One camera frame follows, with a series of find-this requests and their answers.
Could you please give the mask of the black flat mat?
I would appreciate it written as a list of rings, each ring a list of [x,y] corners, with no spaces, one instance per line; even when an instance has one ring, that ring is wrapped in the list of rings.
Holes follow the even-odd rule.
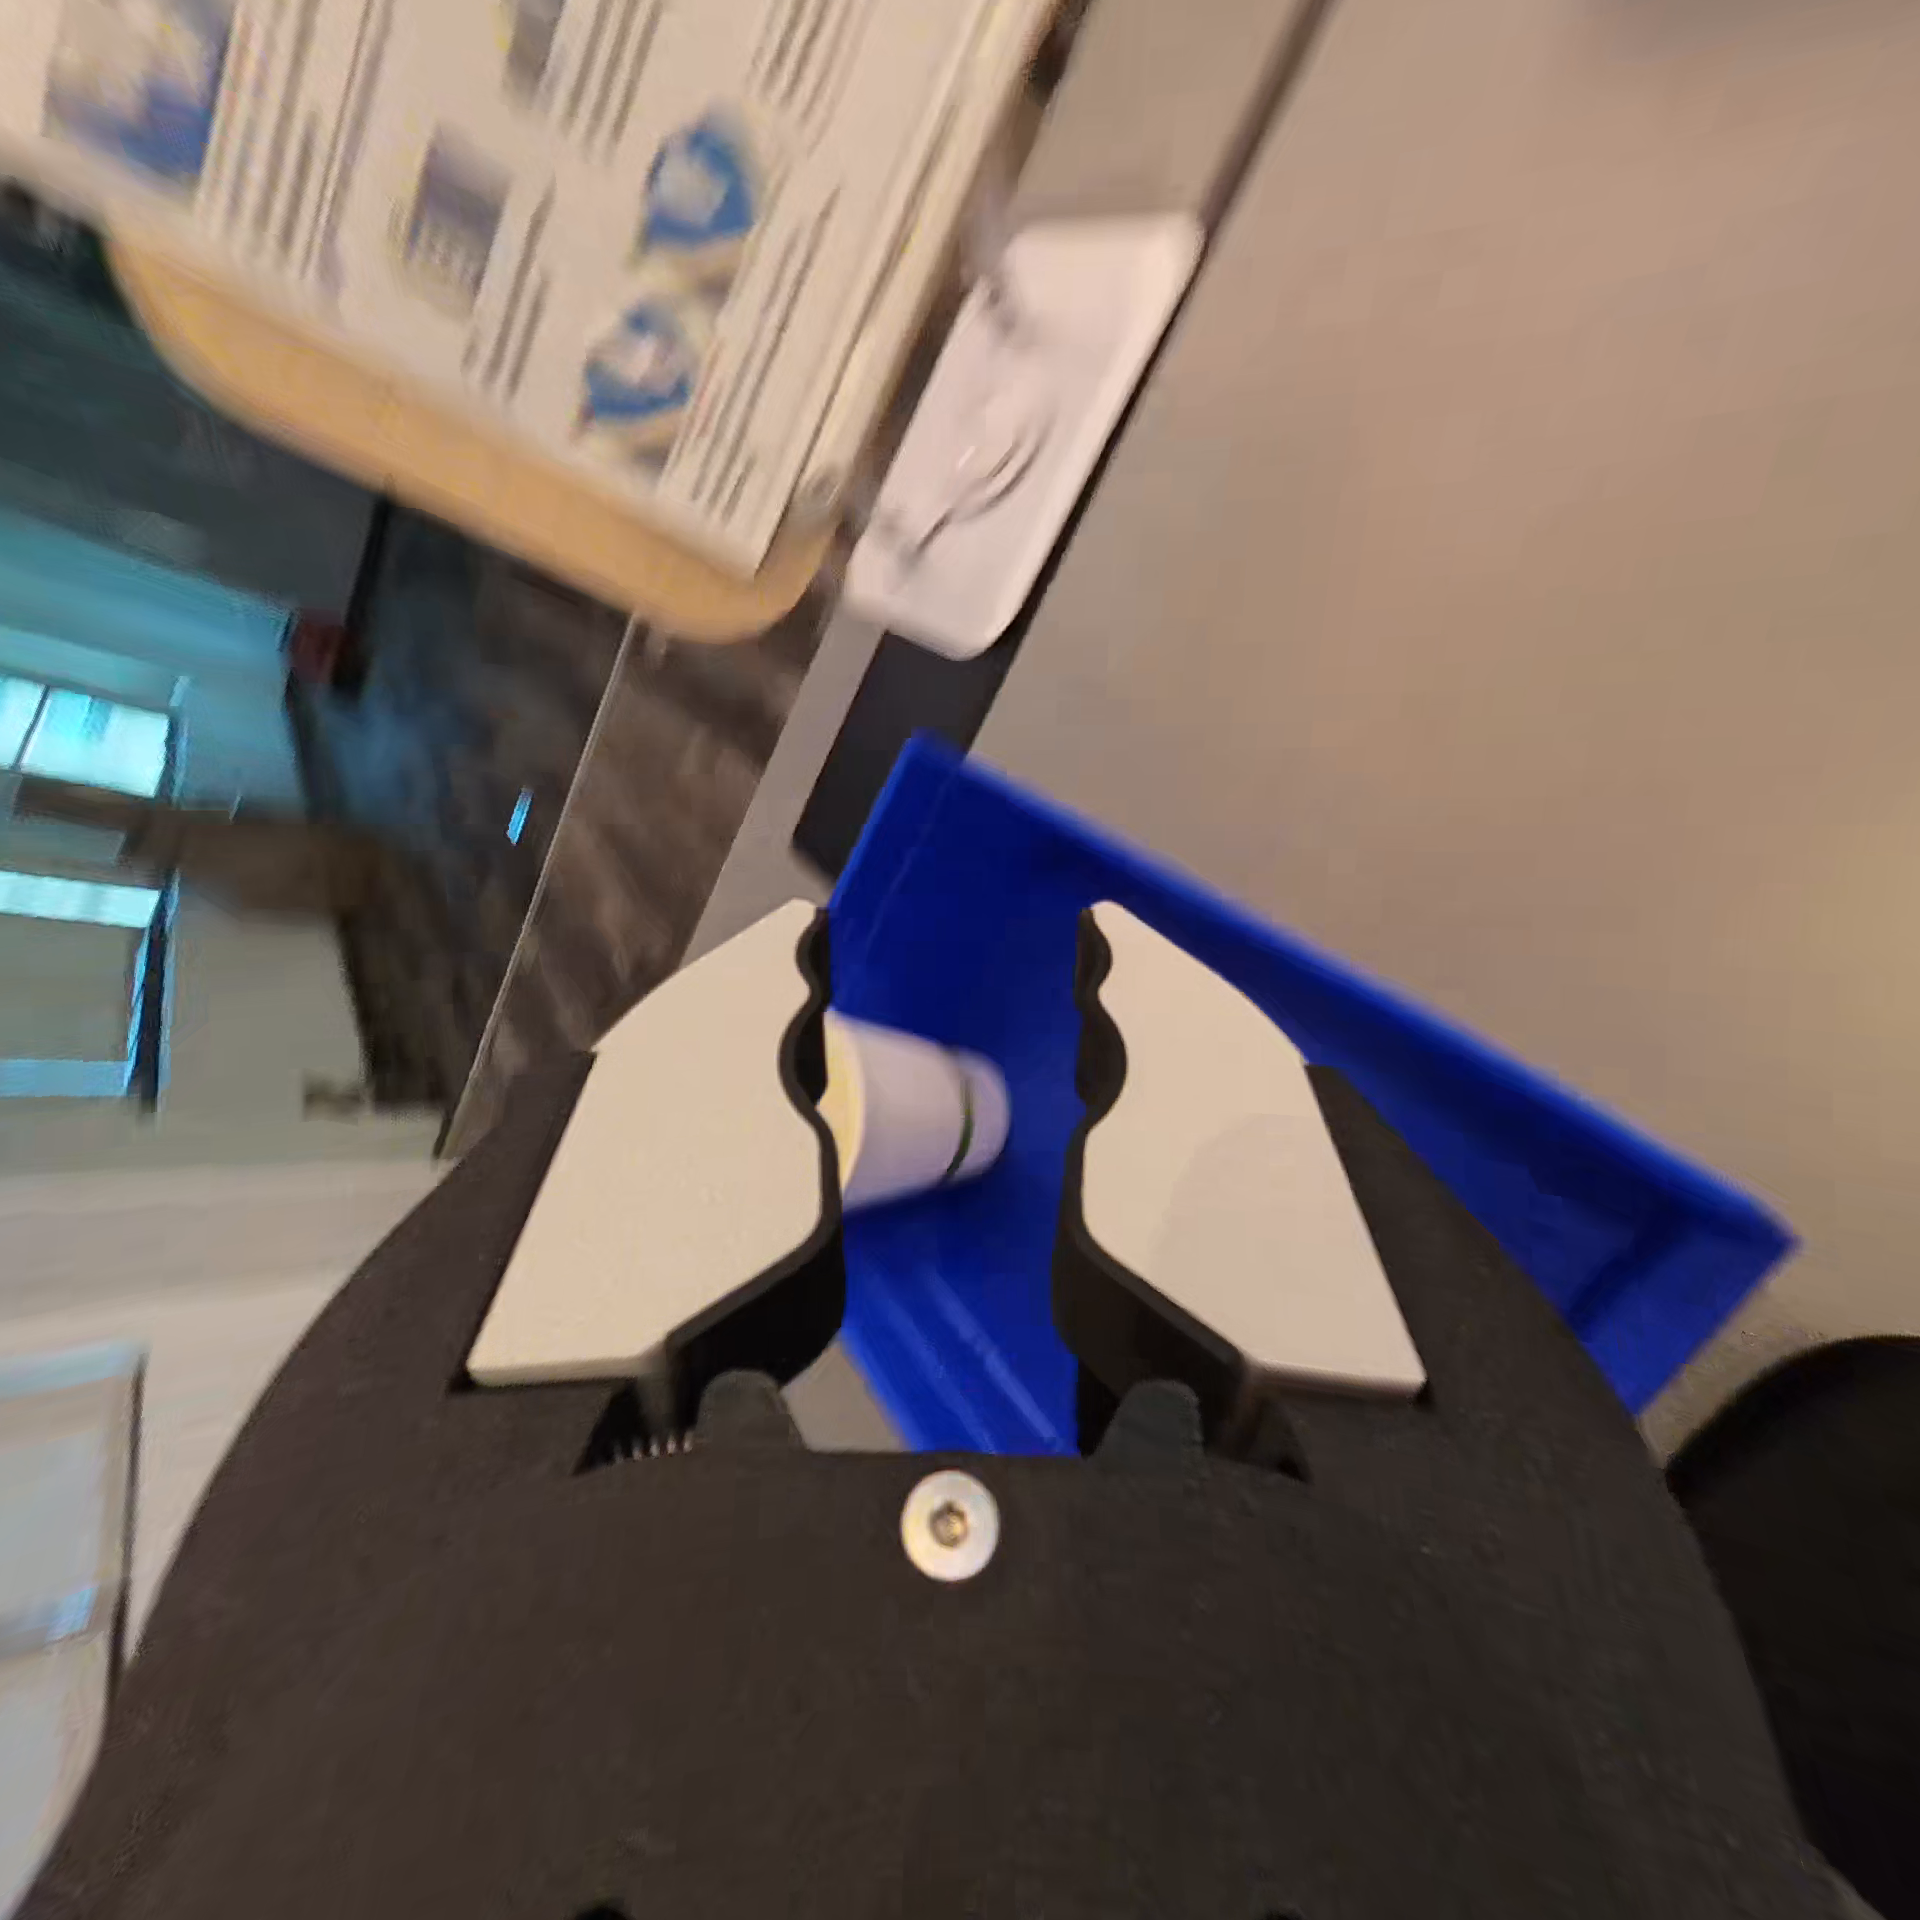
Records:
[[[905,636],[882,633],[799,810],[791,851],[837,883],[905,745],[929,735],[955,752],[968,752],[1021,643],[1016,632],[1008,632],[977,656],[946,658]]]

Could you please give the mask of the printed instruction sign board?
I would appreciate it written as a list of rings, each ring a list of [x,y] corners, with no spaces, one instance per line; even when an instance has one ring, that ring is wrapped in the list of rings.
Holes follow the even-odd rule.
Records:
[[[3,4],[3,167],[749,579],[1058,4]]]

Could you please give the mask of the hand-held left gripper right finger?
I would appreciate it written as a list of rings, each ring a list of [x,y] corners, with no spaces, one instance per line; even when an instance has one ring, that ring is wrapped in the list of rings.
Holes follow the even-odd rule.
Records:
[[[1423,1360],[1306,1058],[1114,900],[1077,927],[1058,1332],[1110,1402],[1184,1388],[1203,1431],[1286,1392],[1406,1404]]]

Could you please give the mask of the black wrist rest pad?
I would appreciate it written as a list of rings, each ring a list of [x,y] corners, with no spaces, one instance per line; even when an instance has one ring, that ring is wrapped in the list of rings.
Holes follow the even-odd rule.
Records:
[[[1918,1916],[1918,1339],[1797,1354],[1670,1458],[1813,1845]]]

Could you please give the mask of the small window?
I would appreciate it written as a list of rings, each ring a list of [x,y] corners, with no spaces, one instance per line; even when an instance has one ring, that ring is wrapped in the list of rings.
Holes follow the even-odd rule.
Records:
[[[169,708],[3,673],[3,1097],[159,1104],[177,883],[129,851],[175,736]]]

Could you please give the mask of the white paper cup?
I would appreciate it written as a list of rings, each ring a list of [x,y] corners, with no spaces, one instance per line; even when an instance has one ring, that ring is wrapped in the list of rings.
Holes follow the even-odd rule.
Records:
[[[971,1185],[998,1162],[1013,1100],[992,1061],[834,1010],[822,1018],[822,1061],[817,1116],[842,1212]]]

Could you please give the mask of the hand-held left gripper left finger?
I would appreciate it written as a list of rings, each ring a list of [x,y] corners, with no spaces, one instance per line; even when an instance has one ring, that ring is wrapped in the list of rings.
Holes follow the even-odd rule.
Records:
[[[781,903],[594,1044],[465,1355],[481,1388],[624,1383],[696,1410],[834,1341],[842,1202],[821,1117],[830,923]]]

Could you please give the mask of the blue plastic bin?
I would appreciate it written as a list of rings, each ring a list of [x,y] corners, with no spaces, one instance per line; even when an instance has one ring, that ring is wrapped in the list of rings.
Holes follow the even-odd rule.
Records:
[[[912,1452],[1069,1455],[1048,1312],[1081,912],[1118,900],[1343,1072],[1643,1412],[1791,1235],[1761,1202],[1187,872],[912,736],[842,828],[832,1007],[989,1058],[1013,1124],[976,1181],[848,1225],[842,1341]]]

